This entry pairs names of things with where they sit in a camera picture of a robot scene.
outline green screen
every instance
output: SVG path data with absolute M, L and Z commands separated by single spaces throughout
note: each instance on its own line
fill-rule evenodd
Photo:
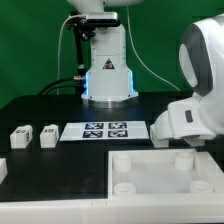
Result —
M 66 0 L 1 0 L 0 107 L 15 97 L 35 95 L 57 79 L 59 32 L 73 10 Z M 126 8 L 108 8 L 107 11 L 118 12 L 127 30 Z M 189 90 L 178 65 L 182 35 L 191 23 L 223 11 L 223 0 L 145 0 L 130 7 L 135 48 L 142 61 L 156 74 L 181 90 Z M 83 53 L 86 68 L 89 68 L 89 43 L 83 43 Z M 137 91 L 176 91 L 139 63 L 128 33 L 127 64 L 135 74 Z M 76 75 L 76 68 L 73 32 L 65 30 L 61 78 Z

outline cable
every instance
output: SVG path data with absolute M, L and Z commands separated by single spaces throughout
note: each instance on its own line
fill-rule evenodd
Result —
M 55 82 L 50 83 L 49 85 L 47 85 L 46 87 L 44 87 L 39 93 L 38 95 L 42 95 L 45 91 L 47 91 L 49 88 L 51 88 L 52 86 L 55 86 L 57 84 L 63 83 L 63 82 L 68 82 L 68 81 L 74 81 L 74 77 L 71 78 L 65 78 L 65 79 L 60 79 L 57 80 Z
M 129 7 L 127 7 L 127 19 L 128 19 L 128 31 L 129 31 L 129 36 L 130 36 L 130 40 L 131 40 L 131 46 L 132 46 L 132 49 L 137 57 L 137 59 L 140 61 L 140 63 L 150 72 L 152 73 L 155 77 L 157 77 L 158 79 L 162 80 L 163 82 L 166 82 L 168 83 L 169 85 L 173 86 L 175 89 L 177 89 L 178 91 L 180 91 L 180 89 L 175 86 L 173 83 L 167 81 L 166 79 L 160 77 L 159 75 L 157 75 L 155 72 L 153 72 L 151 69 L 149 69 L 145 63 L 142 61 L 142 59 L 139 57 L 136 49 L 135 49 L 135 46 L 134 46 L 134 43 L 133 43 L 133 38 L 132 38 L 132 32 L 131 32 L 131 24 L 130 24 L 130 15 L 129 15 Z
M 63 88 L 74 88 L 77 87 L 76 85 L 70 85 L 70 86 L 55 86 L 55 87 L 52 87 L 50 88 L 48 91 L 45 92 L 44 95 L 47 95 L 49 92 L 55 90 L 55 89 L 63 89 Z
M 64 27 L 66 25 L 66 23 L 73 19 L 73 18 L 77 18 L 77 17 L 84 17 L 85 14 L 81 14 L 81 15 L 75 15 L 75 16 L 69 16 L 62 24 L 61 26 L 61 30 L 60 30 L 60 35 L 59 35 L 59 40 L 58 40 L 58 73 L 57 73 L 57 80 L 60 80 L 60 76 L 61 76 L 61 42 L 62 42 L 62 37 L 63 37 L 63 31 L 64 31 Z

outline black table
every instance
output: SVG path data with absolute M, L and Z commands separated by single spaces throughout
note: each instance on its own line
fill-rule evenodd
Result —
M 107 161 L 111 150 L 154 149 L 151 140 L 58 142 L 55 149 L 41 149 L 39 135 L 56 124 L 59 133 L 68 122 L 146 121 L 149 127 L 170 102 L 192 93 L 141 93 L 139 103 L 120 109 L 82 105 L 75 95 L 23 96 L 0 111 L 0 157 L 6 158 L 8 175 L 0 185 L 0 202 L 107 198 Z M 9 136 L 23 125 L 33 127 L 26 149 L 12 150 Z M 223 169 L 223 137 L 199 147 L 209 151 Z M 189 148 L 171 141 L 172 148 Z

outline warning label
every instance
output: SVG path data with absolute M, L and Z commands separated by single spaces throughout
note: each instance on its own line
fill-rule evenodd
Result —
M 106 64 L 104 65 L 103 69 L 115 69 L 112 61 L 108 58 Z

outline small white cube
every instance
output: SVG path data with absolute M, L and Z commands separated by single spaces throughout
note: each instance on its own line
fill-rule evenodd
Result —
M 54 124 L 45 126 L 40 134 L 40 146 L 41 148 L 55 148 L 58 139 L 58 126 Z
M 12 149 L 25 149 L 33 138 L 33 128 L 30 125 L 20 126 L 10 135 Z

